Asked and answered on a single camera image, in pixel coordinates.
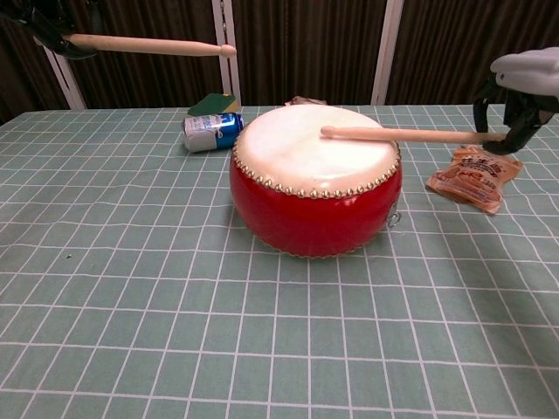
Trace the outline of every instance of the drumstick tip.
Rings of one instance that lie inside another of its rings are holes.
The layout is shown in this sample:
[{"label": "drumstick tip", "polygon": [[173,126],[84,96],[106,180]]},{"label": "drumstick tip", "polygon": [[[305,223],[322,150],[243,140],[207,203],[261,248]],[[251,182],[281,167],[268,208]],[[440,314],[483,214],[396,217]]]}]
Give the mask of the drumstick tip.
[{"label": "drumstick tip", "polygon": [[232,45],[221,45],[220,54],[224,57],[234,57],[237,55],[237,49]]},{"label": "drumstick tip", "polygon": [[333,137],[335,135],[335,128],[334,127],[322,127],[321,134],[326,135],[327,137]]}]

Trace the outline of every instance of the wooden drumstick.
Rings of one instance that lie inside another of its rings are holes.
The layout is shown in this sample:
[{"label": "wooden drumstick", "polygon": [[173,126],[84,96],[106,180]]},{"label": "wooden drumstick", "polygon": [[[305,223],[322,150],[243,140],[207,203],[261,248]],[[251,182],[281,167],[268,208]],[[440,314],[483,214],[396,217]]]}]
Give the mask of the wooden drumstick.
[{"label": "wooden drumstick", "polygon": [[340,136],[356,140],[438,142],[451,144],[481,144],[485,141],[503,141],[506,137],[505,134],[382,127],[322,127],[321,134],[327,137]]},{"label": "wooden drumstick", "polygon": [[141,52],[146,54],[183,55],[191,57],[233,57],[237,50],[231,45],[212,45],[173,39],[109,37],[74,33],[63,37],[76,46],[99,51]]}]

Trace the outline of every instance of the drum ring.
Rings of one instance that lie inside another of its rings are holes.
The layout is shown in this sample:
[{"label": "drum ring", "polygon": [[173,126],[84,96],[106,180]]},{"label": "drum ring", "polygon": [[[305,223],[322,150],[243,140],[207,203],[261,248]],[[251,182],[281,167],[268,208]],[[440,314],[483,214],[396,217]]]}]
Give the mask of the drum ring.
[{"label": "drum ring", "polygon": [[400,214],[399,212],[393,212],[392,214],[390,214],[387,222],[388,228],[392,229],[393,227],[396,227],[396,224],[400,222],[401,218],[402,214]]},{"label": "drum ring", "polygon": [[[295,195],[298,196],[299,198],[305,198],[307,197],[307,192],[304,189],[299,189],[297,191],[293,190],[292,187],[283,187],[281,185],[281,183],[274,183],[272,180],[268,179],[265,180],[265,177],[263,175],[258,174],[257,172],[255,172],[255,170],[250,167],[249,165],[245,164],[241,159],[239,159],[238,157],[238,144],[235,143],[235,145],[233,146],[233,152],[232,152],[232,156],[233,156],[233,161],[235,163],[235,165],[237,166],[237,168],[240,169],[240,171],[246,175],[247,177],[249,177],[250,179],[253,179],[258,185],[262,185],[266,188],[269,189],[274,189],[276,192],[279,193],[284,193],[288,196],[290,195]],[[383,173],[380,177],[377,177],[374,180],[371,180],[370,182],[367,182],[367,184],[365,185],[365,187],[363,187],[362,185],[357,185],[357,187],[355,189],[349,188],[346,190],[323,190],[320,194],[318,193],[318,191],[316,190],[311,190],[308,193],[308,196],[310,196],[312,199],[316,199],[319,197],[319,195],[322,198],[328,199],[330,197],[334,197],[337,199],[340,198],[344,198],[344,197],[351,197],[354,195],[361,195],[363,193],[365,193],[368,190],[372,190],[377,188],[378,186],[382,185],[383,183],[387,182],[396,172],[397,172],[397,167],[400,165],[400,159],[401,159],[401,154],[400,154],[400,147],[397,144],[397,159],[396,162],[391,166],[391,168],[389,168],[386,173]],[[396,225],[397,222],[399,221],[399,217],[398,219],[394,222],[393,225]]]}]

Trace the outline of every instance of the drum rim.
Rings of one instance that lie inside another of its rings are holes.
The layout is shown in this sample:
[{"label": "drum rim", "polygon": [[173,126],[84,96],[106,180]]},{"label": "drum rim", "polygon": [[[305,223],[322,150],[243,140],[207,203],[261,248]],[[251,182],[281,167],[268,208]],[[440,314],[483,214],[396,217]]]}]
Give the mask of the drum rim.
[{"label": "drum rim", "polygon": [[332,190],[332,189],[298,189],[295,190],[293,187],[289,185],[283,185],[280,182],[274,182],[272,179],[269,179],[264,174],[256,173],[256,171],[250,167],[245,162],[241,161],[238,157],[238,140],[241,139],[241,135],[235,141],[232,150],[232,160],[233,163],[239,168],[239,170],[248,177],[252,179],[257,184],[262,185],[265,188],[273,189],[278,193],[287,195],[287,196],[298,196],[299,198],[311,198],[311,199],[342,199],[351,196],[358,196],[364,194],[366,192],[370,192],[373,189],[376,189],[378,186],[382,185],[383,183],[387,182],[399,169],[402,164],[402,153],[400,150],[400,146],[397,142],[394,142],[394,146],[396,147],[396,159],[392,166],[386,170],[382,175],[376,177],[375,179],[370,179],[368,182],[364,182],[363,184],[355,185],[353,188],[348,188],[345,190]]}]

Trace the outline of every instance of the green sponge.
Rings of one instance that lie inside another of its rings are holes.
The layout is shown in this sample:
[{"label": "green sponge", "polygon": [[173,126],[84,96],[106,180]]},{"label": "green sponge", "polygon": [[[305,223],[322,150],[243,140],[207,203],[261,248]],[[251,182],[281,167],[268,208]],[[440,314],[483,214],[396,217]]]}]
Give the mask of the green sponge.
[{"label": "green sponge", "polygon": [[210,93],[188,111],[189,115],[213,115],[215,113],[237,112],[238,103],[232,94]]}]

